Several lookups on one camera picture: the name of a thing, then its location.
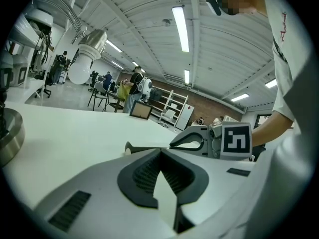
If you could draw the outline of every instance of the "cable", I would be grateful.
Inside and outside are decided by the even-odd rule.
[[[5,89],[1,89],[1,95],[5,93]],[[4,108],[5,104],[0,101],[0,139],[2,139],[7,134],[6,122],[4,119]]]
[[[43,58],[41,60],[41,65],[45,64],[47,62],[47,59],[48,59],[49,47],[52,44],[52,38],[50,37],[50,33],[44,37],[44,41],[46,44],[46,48],[45,48]]]

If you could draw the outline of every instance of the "shelving unit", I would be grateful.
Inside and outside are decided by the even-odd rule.
[[[42,43],[42,39],[39,39],[23,14],[16,20],[8,38],[11,41],[36,49],[39,49]]]
[[[169,122],[169,123],[172,124],[173,126],[175,126],[176,123],[178,122],[181,111],[184,109],[184,107],[188,101],[188,96],[185,97],[185,96],[182,96],[180,94],[175,93],[173,90],[168,91],[168,90],[156,87],[156,86],[153,86],[153,88],[156,88],[156,89],[163,91],[163,95],[161,96],[160,101],[153,100],[154,104],[158,104],[160,107],[157,107],[156,105],[152,105],[152,107],[153,107],[152,115],[159,118],[164,109],[173,110],[173,111],[175,111],[174,119],[173,119],[173,122]],[[172,107],[171,106],[172,104],[176,104],[177,107],[176,108]]]
[[[25,16],[21,14],[12,27],[12,30],[8,36],[8,40],[11,40],[20,45],[30,47],[33,49],[40,49],[43,39],[40,39],[38,34],[34,31],[32,26],[26,20]],[[46,79],[48,70],[46,70],[44,78]],[[43,102],[44,80],[36,80],[27,76],[23,84],[18,87],[10,87],[7,92],[7,101],[24,103],[30,96],[36,93],[36,91],[42,88],[41,91],[41,105]]]

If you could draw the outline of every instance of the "white shelf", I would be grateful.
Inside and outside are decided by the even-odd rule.
[[[163,111],[161,108],[158,108],[158,107],[156,107],[156,106],[152,106],[154,109],[156,109],[156,110],[158,110],[158,111]]]
[[[174,103],[177,103],[177,104],[179,104],[179,105],[182,105],[182,106],[184,105],[184,103],[181,103],[181,102],[176,101],[176,100],[174,100],[174,99],[171,99],[171,101],[174,102]]]
[[[160,104],[162,104],[162,105],[166,105],[166,104],[164,104],[164,103],[162,103],[162,102],[160,102],[160,101],[156,101],[156,100],[153,100],[153,101],[158,102],[158,103],[160,103]]]
[[[160,101],[156,101],[156,102],[158,102],[158,103],[164,105],[164,109],[166,109],[166,110],[172,109],[172,110],[174,110],[174,111],[179,112],[177,115],[174,115],[173,122],[169,122],[170,124],[172,124],[173,126],[175,126],[176,123],[177,123],[177,121],[179,120],[179,117],[181,116],[182,110],[184,109],[184,107],[185,107],[185,105],[186,105],[186,103],[187,103],[188,96],[185,97],[185,96],[182,96],[182,95],[180,95],[180,94],[176,94],[176,93],[174,93],[173,90],[168,91],[168,90],[165,90],[165,89],[162,89],[162,88],[158,88],[158,87],[155,87],[155,86],[153,86],[153,87],[156,88],[156,89],[159,89],[159,90],[163,91],[164,93],[168,93],[168,94],[169,94],[168,97],[166,97],[166,96],[164,96],[164,95],[161,96],[161,98],[167,100],[167,101],[166,101],[166,104],[164,104],[164,103],[162,103],[162,102],[160,102]],[[173,97],[177,97],[177,98],[180,98],[180,99],[184,99],[184,103],[174,100]],[[177,107],[176,107],[176,108],[175,108],[175,107],[172,107],[172,106],[171,106],[172,103],[178,104],[178,105],[182,106],[182,108],[178,109]],[[162,109],[159,109],[159,108],[157,108],[157,107],[155,107],[155,106],[152,106],[152,107],[153,107],[154,109],[156,109],[156,110],[161,111],[161,112],[163,111]],[[160,117],[160,115],[156,114],[155,111],[152,112],[152,114],[153,114],[154,116]]]
[[[174,107],[172,107],[172,106],[167,106],[167,107],[169,107],[169,108],[171,108],[171,109],[173,109],[173,110],[176,110],[176,111],[181,111],[181,110],[179,110],[179,109],[176,109],[176,108],[174,108]]]
[[[31,48],[39,48],[42,43],[42,40],[39,40],[39,36],[33,30],[23,14],[20,14],[19,18],[13,25],[9,35],[9,40]]]
[[[18,87],[10,87],[6,93],[9,102],[22,103],[29,99],[44,84],[43,80],[27,77],[26,81]]]
[[[154,88],[157,88],[157,89],[159,89],[159,90],[162,90],[162,91],[164,91],[164,92],[166,92],[166,93],[169,93],[170,94],[170,91],[168,91],[168,90],[165,90],[165,89],[161,89],[161,88],[159,88],[159,87],[155,87],[155,86],[153,86]]]
[[[175,95],[175,96],[177,96],[177,97],[179,97],[179,98],[187,99],[187,97],[182,96],[182,95],[180,95],[180,94],[176,94],[176,93],[174,93],[174,92],[173,92],[173,95]]]

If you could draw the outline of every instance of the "white wall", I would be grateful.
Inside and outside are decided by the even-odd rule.
[[[272,114],[272,110],[264,110],[264,111],[257,111],[257,112],[247,112],[242,116],[241,122],[248,122],[251,125],[251,129],[254,129],[257,115],[266,115],[266,114]],[[286,137],[293,135],[294,131],[293,129],[287,130],[285,133],[283,133],[280,137],[277,139],[266,143],[266,149],[267,150],[273,150],[275,149]]]

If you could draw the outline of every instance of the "brick wall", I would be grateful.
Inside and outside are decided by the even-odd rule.
[[[131,75],[121,73],[118,77],[118,81],[122,81],[127,78],[130,81]],[[218,103],[214,100],[208,99],[206,97],[200,96],[196,93],[193,93],[188,90],[181,89],[179,87],[172,86],[170,84],[166,84],[164,82],[160,82],[152,79],[152,83],[154,86],[171,91],[174,90],[175,93],[188,96],[187,103],[194,107],[194,112],[190,118],[191,121],[197,120],[200,117],[203,117],[205,120],[205,124],[211,124],[215,118],[219,118],[220,116],[228,115],[233,119],[241,121],[242,114],[225,106],[221,103]]]

